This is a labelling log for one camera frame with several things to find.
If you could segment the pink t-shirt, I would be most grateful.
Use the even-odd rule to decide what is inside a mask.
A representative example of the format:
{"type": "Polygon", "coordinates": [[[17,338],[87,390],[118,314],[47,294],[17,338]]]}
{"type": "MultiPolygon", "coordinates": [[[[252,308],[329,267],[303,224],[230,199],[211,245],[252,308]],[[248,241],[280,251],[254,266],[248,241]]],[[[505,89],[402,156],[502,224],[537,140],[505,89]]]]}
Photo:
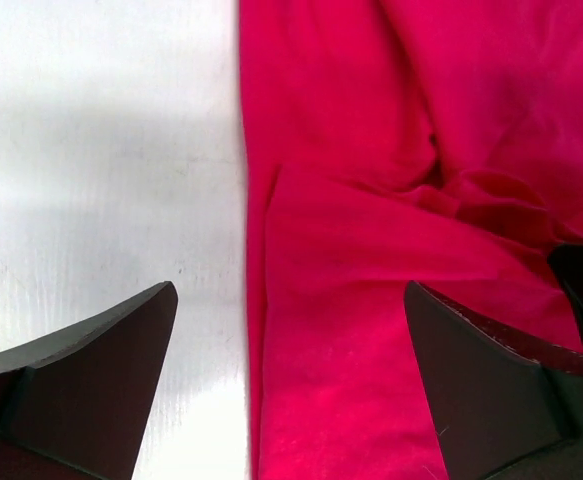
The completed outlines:
{"type": "Polygon", "coordinates": [[[256,479],[442,479],[407,283],[573,350],[583,1],[244,1],[256,479]]]}

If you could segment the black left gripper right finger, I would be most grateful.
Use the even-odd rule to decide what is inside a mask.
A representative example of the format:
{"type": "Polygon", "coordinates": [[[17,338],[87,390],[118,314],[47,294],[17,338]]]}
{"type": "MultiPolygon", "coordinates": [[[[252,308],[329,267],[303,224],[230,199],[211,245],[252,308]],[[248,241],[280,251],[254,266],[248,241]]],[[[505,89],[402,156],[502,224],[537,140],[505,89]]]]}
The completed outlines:
{"type": "Polygon", "coordinates": [[[583,354],[417,282],[408,328],[451,479],[583,479],[583,354]]]}

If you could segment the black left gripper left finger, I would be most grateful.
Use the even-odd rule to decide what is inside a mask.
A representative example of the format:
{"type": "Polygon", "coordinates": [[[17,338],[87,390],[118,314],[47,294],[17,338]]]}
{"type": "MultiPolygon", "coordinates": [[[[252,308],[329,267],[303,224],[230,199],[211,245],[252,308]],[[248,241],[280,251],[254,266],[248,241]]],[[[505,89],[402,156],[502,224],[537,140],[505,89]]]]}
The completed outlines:
{"type": "Polygon", "coordinates": [[[176,316],[162,282],[0,352],[0,479],[129,479],[176,316]]]}

